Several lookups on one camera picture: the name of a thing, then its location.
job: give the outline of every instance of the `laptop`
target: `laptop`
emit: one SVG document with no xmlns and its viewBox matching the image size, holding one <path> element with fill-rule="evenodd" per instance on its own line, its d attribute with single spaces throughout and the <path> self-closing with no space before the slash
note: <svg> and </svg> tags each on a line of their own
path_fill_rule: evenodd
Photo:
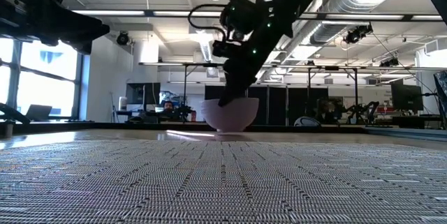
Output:
<svg viewBox="0 0 447 224">
<path fill-rule="evenodd" d="M 27 112 L 27 118 L 32 121 L 48 121 L 52 108 L 52 106 L 47 105 L 30 105 Z"/>
</svg>

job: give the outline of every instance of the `wall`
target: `wall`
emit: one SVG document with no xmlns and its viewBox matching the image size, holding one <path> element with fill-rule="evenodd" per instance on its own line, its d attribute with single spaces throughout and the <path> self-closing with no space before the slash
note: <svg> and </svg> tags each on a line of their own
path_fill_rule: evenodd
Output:
<svg viewBox="0 0 447 224">
<path fill-rule="evenodd" d="M 137 59 L 108 38 L 96 39 L 91 55 L 84 62 L 80 119 L 110 122 L 110 94 L 118 108 L 119 97 L 126 95 L 126 83 L 156 82 L 156 69 L 139 66 Z M 126 117 L 119 117 L 120 122 L 124 120 Z"/>
</svg>

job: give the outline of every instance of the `white bowl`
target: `white bowl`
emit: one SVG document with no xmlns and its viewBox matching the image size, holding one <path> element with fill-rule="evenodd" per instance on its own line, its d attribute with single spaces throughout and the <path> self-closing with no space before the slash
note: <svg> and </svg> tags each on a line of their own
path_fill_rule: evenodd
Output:
<svg viewBox="0 0 447 224">
<path fill-rule="evenodd" d="M 241 132 L 253 123 L 258 113 L 258 98 L 236 98 L 224 107 L 218 103 L 219 99 L 204 100 L 202 116 L 219 132 Z"/>
</svg>

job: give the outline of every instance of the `window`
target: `window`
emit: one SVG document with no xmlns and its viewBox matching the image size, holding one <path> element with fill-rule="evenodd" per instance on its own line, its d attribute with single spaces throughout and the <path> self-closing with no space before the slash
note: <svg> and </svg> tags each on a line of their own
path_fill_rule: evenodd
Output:
<svg viewBox="0 0 447 224">
<path fill-rule="evenodd" d="M 0 66 L 0 103 L 6 103 L 9 93 L 10 68 Z"/>
<path fill-rule="evenodd" d="M 0 39 L 0 57 L 0 103 L 22 114 L 30 105 L 49 105 L 53 119 L 78 117 L 82 57 L 71 46 Z"/>
<path fill-rule="evenodd" d="M 14 41 L 11 39 L 1 38 L 0 49 L 1 60 L 10 63 L 13 60 Z"/>
<path fill-rule="evenodd" d="M 38 41 L 22 45 L 20 63 L 26 68 L 74 80 L 77 62 L 78 53 L 63 43 L 59 43 L 56 47 L 43 45 Z"/>
<path fill-rule="evenodd" d="M 75 84 L 22 72 L 17 95 L 17 110 L 26 114 L 30 105 L 50 105 L 50 116 L 70 117 L 75 97 Z"/>
</svg>

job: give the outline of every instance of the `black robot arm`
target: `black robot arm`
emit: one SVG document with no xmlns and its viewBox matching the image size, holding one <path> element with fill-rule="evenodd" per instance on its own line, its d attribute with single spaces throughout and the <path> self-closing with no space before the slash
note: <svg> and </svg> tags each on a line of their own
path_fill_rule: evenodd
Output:
<svg viewBox="0 0 447 224">
<path fill-rule="evenodd" d="M 313 0 L 230 0 L 221 14 L 221 24 L 230 31 L 247 35 L 248 41 L 232 43 L 223 39 L 215 41 L 213 54 L 227 57 L 223 65 L 226 74 L 225 91 L 220 106 L 244 95 L 256 81 L 269 54 L 283 35 L 293 36 L 292 23 L 296 21 Z"/>
</svg>

